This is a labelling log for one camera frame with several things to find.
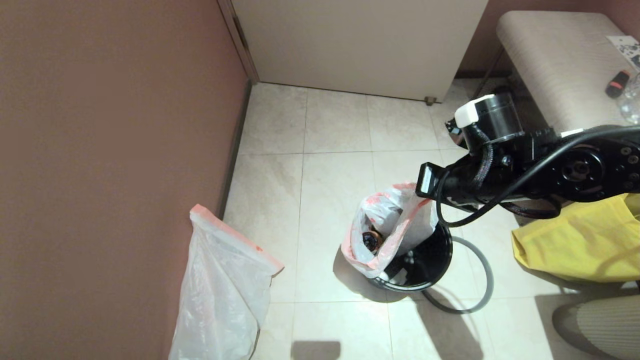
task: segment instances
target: yellow bag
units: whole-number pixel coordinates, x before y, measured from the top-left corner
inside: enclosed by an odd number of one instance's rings
[[[523,266],[563,279],[635,281],[640,279],[637,217],[640,194],[576,202],[557,218],[512,231],[513,254]]]

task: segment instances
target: pink wall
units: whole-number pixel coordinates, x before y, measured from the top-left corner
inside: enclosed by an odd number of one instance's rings
[[[246,84],[216,1],[5,1],[0,33],[0,359],[166,358]]]
[[[640,1],[637,0],[489,0],[458,71],[482,72],[490,66],[500,46],[496,25],[500,16],[511,10],[604,13],[622,31],[640,39]],[[497,68],[508,69],[507,59]]]

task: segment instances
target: beige cushion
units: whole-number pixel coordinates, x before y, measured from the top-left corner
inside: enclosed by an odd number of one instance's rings
[[[624,35],[600,13],[504,14],[498,37],[547,124],[556,131],[628,125],[604,90],[631,65],[606,38]]]

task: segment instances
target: plastic bag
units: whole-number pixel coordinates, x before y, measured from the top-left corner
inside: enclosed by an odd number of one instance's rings
[[[284,267],[208,209],[191,209],[193,235],[169,359],[249,359]]]
[[[527,268],[568,280],[640,280],[640,194],[573,203],[557,218],[511,232],[513,253]]]
[[[396,184],[365,198],[342,242],[342,255],[368,278],[377,277],[396,255],[403,255],[433,234],[438,224],[434,202],[417,197],[415,183]],[[374,255],[362,233],[374,227],[384,243]]]

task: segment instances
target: stool leg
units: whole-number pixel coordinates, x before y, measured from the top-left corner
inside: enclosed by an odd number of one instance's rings
[[[478,84],[478,88],[476,88],[476,92],[471,97],[471,100],[476,99],[478,97],[478,95],[480,95],[480,91],[484,87],[484,84],[486,84],[486,81],[489,80],[489,76],[491,76],[491,73],[495,69],[495,66],[498,65],[498,61],[500,61],[500,58],[502,57],[503,53],[504,53],[504,46],[502,46],[502,44],[500,44],[500,49],[498,50],[498,52],[493,57],[493,61],[491,62],[491,66],[489,66],[489,69],[487,69],[487,71],[484,73],[484,77],[482,78],[482,81],[480,81],[480,84]]]

